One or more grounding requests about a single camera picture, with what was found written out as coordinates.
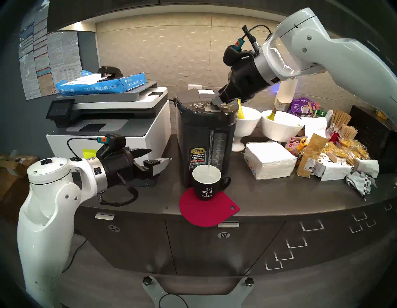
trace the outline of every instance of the black stapler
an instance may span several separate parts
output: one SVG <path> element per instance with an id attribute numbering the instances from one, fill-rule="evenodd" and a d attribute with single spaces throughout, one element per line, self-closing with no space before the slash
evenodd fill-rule
<path id="1" fill-rule="evenodd" d="M 97 82 L 123 78 L 123 74 L 121 73 L 120 69 L 115 68 L 114 66 L 101 66 L 98 70 L 98 73 L 100 73 L 102 78 L 106 78 L 98 80 Z"/>

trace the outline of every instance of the countertop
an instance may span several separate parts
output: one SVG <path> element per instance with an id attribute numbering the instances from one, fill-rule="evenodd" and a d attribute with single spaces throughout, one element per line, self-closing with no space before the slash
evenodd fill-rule
<path id="1" fill-rule="evenodd" d="M 179 199 L 186 188 L 179 173 L 177 136 L 171 135 L 164 157 L 172 157 L 168 167 L 160 174 L 154 187 L 137 187 L 138 199 L 122 207 L 100 205 L 97 198 L 83 202 L 82 206 L 113 209 L 136 213 L 181 215 Z M 244 160 L 244 154 L 232 152 L 229 173 L 231 184 L 225 193 L 240 207 L 234 216 L 263 217 L 326 213 L 352 209 L 397 197 L 397 174 L 381 174 L 376 179 L 378 188 L 364 200 L 349 187 L 345 180 L 321 182 L 297 176 L 296 168 L 289 177 L 257 181 Z M 131 198 L 124 186 L 109 188 L 103 197 L 109 202 L 122 202 Z"/>

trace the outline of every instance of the poster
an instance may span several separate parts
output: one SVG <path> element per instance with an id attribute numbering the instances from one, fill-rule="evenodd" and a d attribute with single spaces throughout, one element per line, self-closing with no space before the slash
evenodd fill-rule
<path id="1" fill-rule="evenodd" d="M 47 46 L 47 16 L 49 1 L 44 0 L 35 14 L 33 26 L 33 54 L 39 89 L 42 96 L 55 94 Z"/>
<path id="2" fill-rule="evenodd" d="M 25 15 L 19 33 L 19 68 L 21 70 L 23 91 L 27 100 L 41 96 L 33 54 L 33 26 L 35 24 L 36 11 L 37 7 L 34 7 Z"/>
<path id="3" fill-rule="evenodd" d="M 48 57 L 54 84 L 81 77 L 81 62 L 77 32 L 54 32 L 47 35 Z"/>
<path id="4" fill-rule="evenodd" d="M 47 33 L 49 0 L 24 17 L 19 33 L 19 63 L 26 99 L 58 93 L 54 84 L 80 77 L 77 32 Z"/>
<path id="5" fill-rule="evenodd" d="M 33 51 L 19 59 L 19 68 L 21 69 L 22 86 L 26 99 L 41 97 Z"/>

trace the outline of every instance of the cabinet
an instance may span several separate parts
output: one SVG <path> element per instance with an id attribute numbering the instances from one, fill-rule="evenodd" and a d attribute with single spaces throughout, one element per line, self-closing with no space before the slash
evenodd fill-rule
<path id="1" fill-rule="evenodd" d="M 379 203 L 332 217 L 287 222 L 247 275 L 313 266 L 353 253 L 390 231 L 390 206 Z"/>
<path id="2" fill-rule="evenodd" d="M 220 4 L 242 6 L 270 11 L 276 14 L 291 15 L 305 8 L 305 0 L 159 0 L 160 4 Z"/>
<path id="3" fill-rule="evenodd" d="M 98 15 L 158 4 L 158 0 L 51 0 L 47 28 L 48 32 L 58 31 Z"/>
<path id="4" fill-rule="evenodd" d="M 75 214 L 75 227 L 113 267 L 176 274 L 164 220 L 80 206 Z"/>
<path id="5" fill-rule="evenodd" d="M 166 223 L 176 272 L 188 276 L 244 275 L 284 224 L 202 228 L 185 221 Z"/>

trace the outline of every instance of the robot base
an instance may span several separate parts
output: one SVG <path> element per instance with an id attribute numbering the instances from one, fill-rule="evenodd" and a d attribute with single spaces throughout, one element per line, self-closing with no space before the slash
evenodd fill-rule
<path id="1" fill-rule="evenodd" d="M 252 278 L 242 278 L 236 287 L 226 295 L 181 295 L 183 300 L 173 294 L 167 295 L 167 292 L 160 286 L 157 280 L 152 277 L 145 277 L 142 287 L 149 294 L 154 302 L 155 308 L 241 308 L 241 305 L 248 294 L 252 291 L 254 280 Z"/>

